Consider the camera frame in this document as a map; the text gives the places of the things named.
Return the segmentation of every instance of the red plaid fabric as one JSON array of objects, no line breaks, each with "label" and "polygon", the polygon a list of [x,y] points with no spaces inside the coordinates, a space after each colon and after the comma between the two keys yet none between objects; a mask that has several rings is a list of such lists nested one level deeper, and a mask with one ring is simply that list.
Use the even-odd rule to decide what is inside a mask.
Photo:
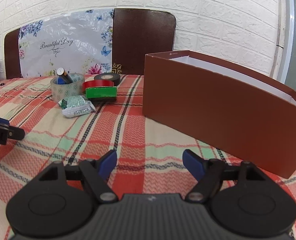
[{"label": "red plaid fabric", "polygon": [[[13,79],[0,87],[0,117],[25,130],[22,141],[0,145],[0,240],[13,233],[5,216],[9,199],[52,161],[77,164],[117,149],[118,163],[108,185],[124,193],[174,193],[184,197],[196,181],[182,164],[189,148],[205,159],[237,164],[239,159],[142,115],[143,76],[122,76],[117,101],[96,112],[65,118],[51,100],[51,78]],[[296,172],[273,178],[296,200]],[[224,187],[232,186],[227,181]],[[296,223],[291,232],[296,238]]]}]

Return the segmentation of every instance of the transparent packing tape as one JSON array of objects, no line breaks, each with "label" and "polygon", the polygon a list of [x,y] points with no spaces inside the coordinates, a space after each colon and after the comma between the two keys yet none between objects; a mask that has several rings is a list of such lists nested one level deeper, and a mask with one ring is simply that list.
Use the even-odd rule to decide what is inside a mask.
[{"label": "transparent packing tape", "polygon": [[84,75],[79,73],[69,73],[68,75],[73,80],[71,84],[58,85],[58,77],[50,81],[52,99],[56,103],[65,97],[82,95],[82,84],[85,82]]}]

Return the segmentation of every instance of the white brick wall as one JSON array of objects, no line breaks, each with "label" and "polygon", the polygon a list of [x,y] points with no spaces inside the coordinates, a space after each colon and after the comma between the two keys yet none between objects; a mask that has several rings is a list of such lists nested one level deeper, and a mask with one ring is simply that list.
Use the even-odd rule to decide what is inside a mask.
[{"label": "white brick wall", "polygon": [[175,49],[191,49],[269,74],[277,38],[278,0],[0,0],[0,79],[4,37],[29,22],[94,7],[136,7],[176,16]]}]

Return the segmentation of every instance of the snack packet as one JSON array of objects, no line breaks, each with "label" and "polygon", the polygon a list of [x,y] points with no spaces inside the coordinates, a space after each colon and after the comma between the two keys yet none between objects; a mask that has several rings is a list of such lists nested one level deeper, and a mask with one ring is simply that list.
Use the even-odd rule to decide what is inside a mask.
[{"label": "snack packet", "polygon": [[96,111],[94,105],[83,96],[65,97],[58,102],[66,117],[75,117]]}]

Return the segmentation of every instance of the black tape roll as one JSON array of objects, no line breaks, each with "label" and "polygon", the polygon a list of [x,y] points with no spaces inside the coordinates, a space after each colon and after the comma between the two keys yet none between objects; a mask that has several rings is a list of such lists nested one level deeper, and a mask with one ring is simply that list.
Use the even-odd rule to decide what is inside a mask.
[{"label": "black tape roll", "polygon": [[117,73],[102,73],[96,75],[94,80],[110,80],[114,83],[115,87],[120,84],[120,75]]}]

